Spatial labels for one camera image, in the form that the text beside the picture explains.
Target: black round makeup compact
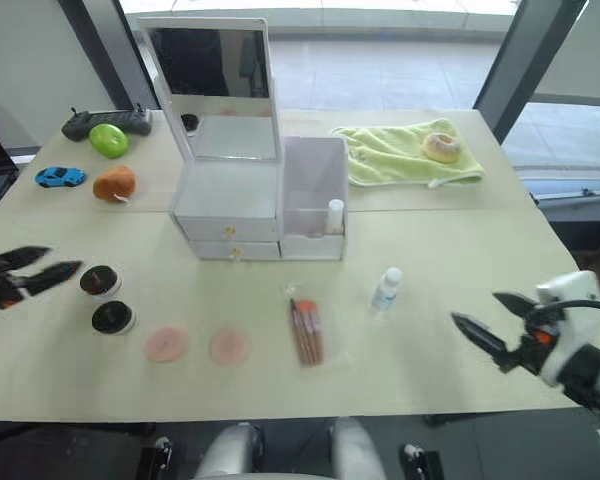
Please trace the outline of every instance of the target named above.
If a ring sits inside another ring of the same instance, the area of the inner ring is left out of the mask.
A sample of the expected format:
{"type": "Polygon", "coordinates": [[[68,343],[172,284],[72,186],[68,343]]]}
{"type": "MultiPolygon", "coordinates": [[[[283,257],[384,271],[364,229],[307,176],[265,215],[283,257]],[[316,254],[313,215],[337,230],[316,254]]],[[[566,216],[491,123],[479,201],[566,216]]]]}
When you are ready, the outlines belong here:
{"type": "Polygon", "coordinates": [[[135,321],[133,310],[118,300],[100,305],[91,317],[94,330],[107,335],[125,333],[135,321]]]}
{"type": "Polygon", "coordinates": [[[80,288],[89,295],[106,297],[118,291],[122,277],[111,267],[98,265],[87,270],[80,278],[80,288]]]}

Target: mirror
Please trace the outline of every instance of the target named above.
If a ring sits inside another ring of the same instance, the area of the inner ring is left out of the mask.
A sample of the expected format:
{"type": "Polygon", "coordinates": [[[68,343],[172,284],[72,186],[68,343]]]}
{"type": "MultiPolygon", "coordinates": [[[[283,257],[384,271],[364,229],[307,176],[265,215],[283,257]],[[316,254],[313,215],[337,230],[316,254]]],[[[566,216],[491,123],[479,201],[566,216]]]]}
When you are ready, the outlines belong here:
{"type": "Polygon", "coordinates": [[[149,37],[173,95],[270,97],[261,31],[153,28],[149,37]]]}

